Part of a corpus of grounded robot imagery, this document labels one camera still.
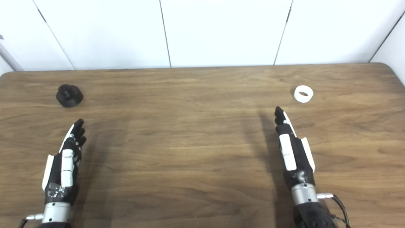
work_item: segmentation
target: connector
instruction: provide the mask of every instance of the connector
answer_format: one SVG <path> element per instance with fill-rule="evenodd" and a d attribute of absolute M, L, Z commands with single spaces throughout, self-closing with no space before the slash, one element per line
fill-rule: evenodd
<path fill-rule="evenodd" d="M 323 200 L 323 199 L 330 199 L 333 198 L 333 194 L 332 193 L 318 193 L 316 194 L 316 198 Z"/>
<path fill-rule="evenodd" d="M 26 217 L 26 220 L 42 220 L 44 218 L 44 214 L 35 214 L 29 215 Z"/>

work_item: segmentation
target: robotic hand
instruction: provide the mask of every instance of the robotic hand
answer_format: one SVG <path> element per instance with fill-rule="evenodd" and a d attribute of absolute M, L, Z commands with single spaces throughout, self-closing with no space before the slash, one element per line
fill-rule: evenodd
<path fill-rule="evenodd" d="M 45 191 L 43 214 L 29 215 L 21 221 L 23 228 L 28 220 L 42 220 L 38 228 L 71 228 L 70 208 L 79 192 L 77 173 L 81 161 L 81 147 L 86 142 L 83 126 L 79 119 L 69 129 L 59 153 L 49 155 L 45 166 L 42 189 Z"/>
<path fill-rule="evenodd" d="M 284 180 L 295 203 L 294 223 L 297 228 L 336 227 L 332 219 L 339 219 L 350 228 L 345 207 L 336 195 L 317 194 L 315 191 L 315 162 L 307 138 L 299 139 L 286 114 L 280 107 L 275 110 L 276 132 L 285 164 Z M 344 218 L 332 215 L 319 199 L 333 199 L 342 209 Z"/>

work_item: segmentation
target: black cable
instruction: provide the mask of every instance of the black cable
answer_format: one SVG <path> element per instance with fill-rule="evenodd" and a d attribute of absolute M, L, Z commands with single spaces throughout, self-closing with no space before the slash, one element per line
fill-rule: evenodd
<path fill-rule="evenodd" d="M 21 220 L 21 223 L 20 223 L 20 225 L 18 226 L 18 228 L 23 228 L 27 222 L 28 222 L 27 219 Z"/>
<path fill-rule="evenodd" d="M 343 212 L 343 216 L 345 218 L 344 223 L 346 224 L 346 228 L 350 228 L 349 217 L 347 216 L 346 209 L 342 201 L 340 201 L 340 199 L 336 195 L 333 195 L 332 199 L 337 203 L 337 205 L 339 205 L 340 209 Z"/>
<path fill-rule="evenodd" d="M 344 219 L 342 219 L 342 218 L 339 218 L 339 217 L 336 217 L 336 216 L 332 216 L 332 219 L 337 219 L 337 220 L 340 220 L 340 221 L 342 221 L 344 224 L 346 224 L 346 227 L 347 228 L 352 228 L 349 224 L 347 224 L 347 222 L 344 220 Z"/>

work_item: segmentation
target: white wall panel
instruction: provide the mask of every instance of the white wall panel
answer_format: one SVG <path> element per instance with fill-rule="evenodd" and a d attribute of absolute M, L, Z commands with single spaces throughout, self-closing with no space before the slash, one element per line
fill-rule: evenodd
<path fill-rule="evenodd" d="M 35 0 L 75 69 L 170 67 L 159 0 Z"/>
<path fill-rule="evenodd" d="M 272 65 L 291 0 L 161 0 L 172 67 Z"/>
<path fill-rule="evenodd" d="M 0 0 L 0 53 L 16 70 L 73 70 L 32 0 Z"/>
<path fill-rule="evenodd" d="M 9 66 L 9 64 L 0 56 L 0 77 L 7 73 L 13 71 L 13 69 Z"/>
<path fill-rule="evenodd" d="M 368 62 L 404 0 L 294 0 L 276 64 Z"/>
<path fill-rule="evenodd" d="M 394 30 L 377 51 L 372 62 L 383 62 L 391 67 L 405 85 L 405 18 L 398 22 Z"/>

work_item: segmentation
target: white ring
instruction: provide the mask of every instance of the white ring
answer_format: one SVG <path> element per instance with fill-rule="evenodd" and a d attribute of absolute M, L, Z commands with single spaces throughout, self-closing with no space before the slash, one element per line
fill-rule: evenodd
<path fill-rule="evenodd" d="M 308 87 L 308 86 L 297 86 L 294 91 L 294 98 L 301 102 L 301 103 L 307 103 L 311 100 L 313 96 L 313 90 Z"/>

